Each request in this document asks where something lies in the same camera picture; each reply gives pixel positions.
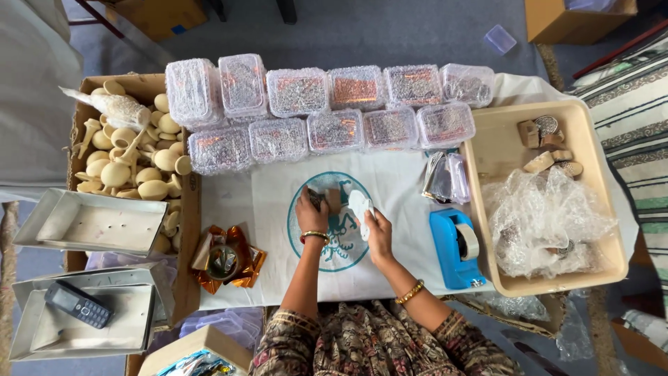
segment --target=hand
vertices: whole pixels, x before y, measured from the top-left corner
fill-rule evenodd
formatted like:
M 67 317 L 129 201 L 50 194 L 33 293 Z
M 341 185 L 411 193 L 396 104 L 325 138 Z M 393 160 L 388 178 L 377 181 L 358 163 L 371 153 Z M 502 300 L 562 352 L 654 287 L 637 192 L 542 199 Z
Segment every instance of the hand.
M 364 223 L 369 226 L 369 250 L 371 261 L 378 268 L 394 261 L 392 255 L 392 223 L 385 218 L 380 210 L 375 210 L 375 219 L 369 210 L 364 213 Z
M 295 211 L 297 212 L 297 222 L 302 233 L 306 231 L 327 233 L 329 206 L 325 200 L 320 201 L 320 212 L 318 212 L 309 199 L 308 185 L 304 185 L 302 188 L 301 195 L 297 199 Z

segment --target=mobile phone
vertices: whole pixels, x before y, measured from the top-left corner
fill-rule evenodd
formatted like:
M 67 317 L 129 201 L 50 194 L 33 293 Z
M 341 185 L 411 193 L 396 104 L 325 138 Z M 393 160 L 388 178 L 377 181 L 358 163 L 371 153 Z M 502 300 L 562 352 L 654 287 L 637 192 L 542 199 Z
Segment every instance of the mobile phone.
M 49 286 L 44 300 L 47 304 L 98 329 L 104 328 L 114 315 L 114 311 L 92 295 L 61 280 Z

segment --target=bracelet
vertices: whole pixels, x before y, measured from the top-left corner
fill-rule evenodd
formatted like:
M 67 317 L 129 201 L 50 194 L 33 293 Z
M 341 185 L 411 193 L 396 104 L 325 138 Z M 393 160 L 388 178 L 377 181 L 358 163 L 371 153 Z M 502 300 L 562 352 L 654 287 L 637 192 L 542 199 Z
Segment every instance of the bracelet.
M 331 239 L 329 239 L 329 236 L 325 233 L 322 233 L 320 231 L 306 231 L 305 233 L 302 233 L 301 236 L 299 237 L 299 241 L 302 244 L 306 244 L 306 237 L 307 236 L 317 236 L 318 238 L 323 238 L 325 240 L 325 246 L 329 244 Z
M 406 295 L 402 296 L 401 298 L 396 298 L 394 300 L 395 303 L 397 304 L 404 304 L 408 300 L 411 300 L 422 288 L 424 287 L 424 281 L 423 280 L 418 280 L 417 285 L 413 287 L 413 290 L 410 290 Z

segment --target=tape roll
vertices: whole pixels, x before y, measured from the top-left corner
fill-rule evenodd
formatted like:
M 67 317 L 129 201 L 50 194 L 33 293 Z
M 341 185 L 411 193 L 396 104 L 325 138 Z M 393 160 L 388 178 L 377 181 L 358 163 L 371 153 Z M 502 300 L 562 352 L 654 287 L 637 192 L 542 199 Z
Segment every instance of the tape roll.
M 468 261 L 477 258 L 478 254 L 480 254 L 480 244 L 478 243 L 478 237 L 473 232 L 471 226 L 465 223 L 460 223 L 455 225 L 455 227 L 466 242 L 466 255 L 461 257 L 462 261 Z

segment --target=blue tape dispenser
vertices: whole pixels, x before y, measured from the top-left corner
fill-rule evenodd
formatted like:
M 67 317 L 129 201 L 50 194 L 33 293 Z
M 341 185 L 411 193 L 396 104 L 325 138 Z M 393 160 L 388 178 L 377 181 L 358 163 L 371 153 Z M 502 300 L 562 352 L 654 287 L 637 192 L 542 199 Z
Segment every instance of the blue tape dispenser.
M 478 269 L 480 246 L 473 223 L 461 211 L 448 208 L 429 214 L 438 262 L 446 288 L 461 290 L 485 284 Z

